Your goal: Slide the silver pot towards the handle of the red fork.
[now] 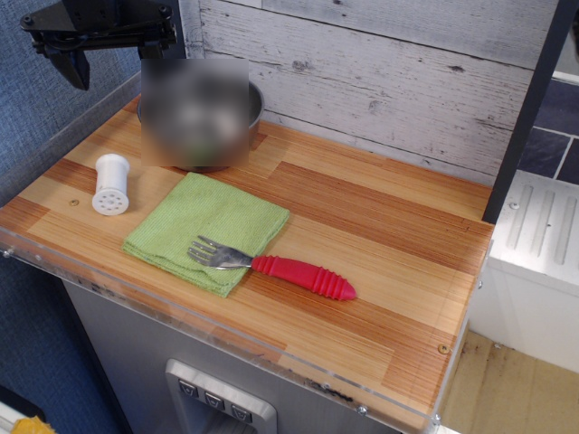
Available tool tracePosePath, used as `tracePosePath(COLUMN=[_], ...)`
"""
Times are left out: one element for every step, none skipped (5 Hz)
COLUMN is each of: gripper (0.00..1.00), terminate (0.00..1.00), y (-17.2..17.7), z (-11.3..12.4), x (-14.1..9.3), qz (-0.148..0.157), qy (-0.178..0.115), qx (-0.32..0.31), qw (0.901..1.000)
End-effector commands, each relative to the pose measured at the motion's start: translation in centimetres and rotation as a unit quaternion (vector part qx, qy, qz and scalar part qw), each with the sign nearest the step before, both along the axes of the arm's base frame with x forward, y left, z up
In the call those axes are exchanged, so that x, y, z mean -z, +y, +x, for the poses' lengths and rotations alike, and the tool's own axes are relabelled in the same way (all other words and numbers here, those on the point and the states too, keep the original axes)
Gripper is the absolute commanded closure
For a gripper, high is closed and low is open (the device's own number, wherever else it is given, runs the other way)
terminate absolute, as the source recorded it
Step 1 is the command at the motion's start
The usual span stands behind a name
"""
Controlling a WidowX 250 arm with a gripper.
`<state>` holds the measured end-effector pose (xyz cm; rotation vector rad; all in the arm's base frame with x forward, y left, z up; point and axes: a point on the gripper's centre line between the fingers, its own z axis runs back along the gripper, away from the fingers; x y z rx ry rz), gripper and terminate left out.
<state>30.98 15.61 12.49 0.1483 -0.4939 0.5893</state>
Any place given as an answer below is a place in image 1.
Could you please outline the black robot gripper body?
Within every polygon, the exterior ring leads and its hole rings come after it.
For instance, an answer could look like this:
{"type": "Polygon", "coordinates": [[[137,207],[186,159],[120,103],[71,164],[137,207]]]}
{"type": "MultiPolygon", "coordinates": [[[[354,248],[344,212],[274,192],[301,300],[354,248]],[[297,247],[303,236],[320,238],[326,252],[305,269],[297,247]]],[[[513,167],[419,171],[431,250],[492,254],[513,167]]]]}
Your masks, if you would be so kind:
{"type": "Polygon", "coordinates": [[[21,28],[53,49],[145,47],[176,43],[173,9],[158,1],[59,1],[25,14],[21,28]]]}

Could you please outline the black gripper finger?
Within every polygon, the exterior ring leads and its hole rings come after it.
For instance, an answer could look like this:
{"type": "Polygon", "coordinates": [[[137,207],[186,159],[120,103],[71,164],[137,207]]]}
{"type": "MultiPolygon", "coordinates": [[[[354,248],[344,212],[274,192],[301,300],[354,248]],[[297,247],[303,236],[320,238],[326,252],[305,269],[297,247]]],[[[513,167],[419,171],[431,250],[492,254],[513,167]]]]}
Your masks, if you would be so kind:
{"type": "Polygon", "coordinates": [[[78,90],[89,89],[89,63],[82,45],[45,45],[45,54],[52,66],[78,90]]]}

